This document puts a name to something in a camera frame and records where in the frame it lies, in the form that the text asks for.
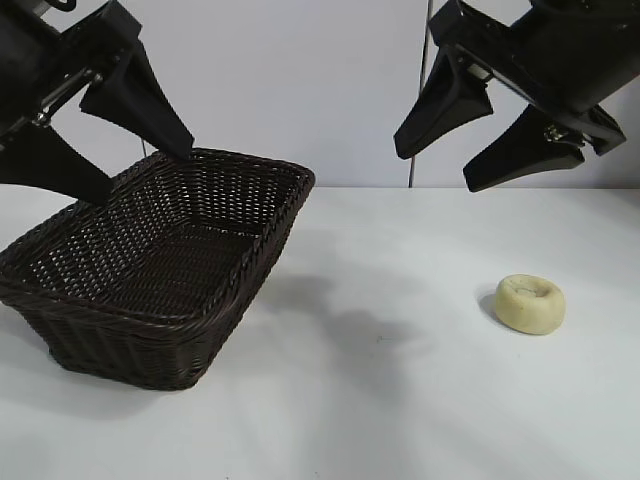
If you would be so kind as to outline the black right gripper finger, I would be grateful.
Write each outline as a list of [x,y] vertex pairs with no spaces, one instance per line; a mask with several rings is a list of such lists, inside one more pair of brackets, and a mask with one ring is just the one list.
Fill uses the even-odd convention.
[[426,84],[394,134],[401,159],[409,159],[448,132],[494,112],[486,83],[468,71],[453,48],[440,48]]
[[463,168],[467,188],[479,192],[527,175],[570,170],[585,161],[579,147],[546,137],[555,124],[533,106]]

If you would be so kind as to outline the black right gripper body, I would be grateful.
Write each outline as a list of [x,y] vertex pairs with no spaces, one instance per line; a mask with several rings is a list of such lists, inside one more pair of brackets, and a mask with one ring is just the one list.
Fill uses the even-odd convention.
[[483,81],[496,79],[604,155],[625,142],[601,102],[639,75],[636,1],[534,1],[506,26],[463,1],[430,28]]

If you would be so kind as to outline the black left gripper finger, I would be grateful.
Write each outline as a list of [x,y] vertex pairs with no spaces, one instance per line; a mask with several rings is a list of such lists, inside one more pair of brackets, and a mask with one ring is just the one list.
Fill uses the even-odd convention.
[[80,109],[122,127],[175,159],[190,158],[194,137],[164,95],[139,40],[121,53],[101,83],[88,88]]
[[1,138],[1,183],[35,187],[105,204],[112,179],[51,127],[33,124]]

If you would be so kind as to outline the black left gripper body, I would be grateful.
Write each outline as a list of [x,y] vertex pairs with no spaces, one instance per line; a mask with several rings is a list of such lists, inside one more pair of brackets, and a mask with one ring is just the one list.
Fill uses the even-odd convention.
[[1,146],[66,148],[51,118],[82,88],[99,89],[137,48],[141,23],[108,1],[63,32],[21,1],[1,3]]

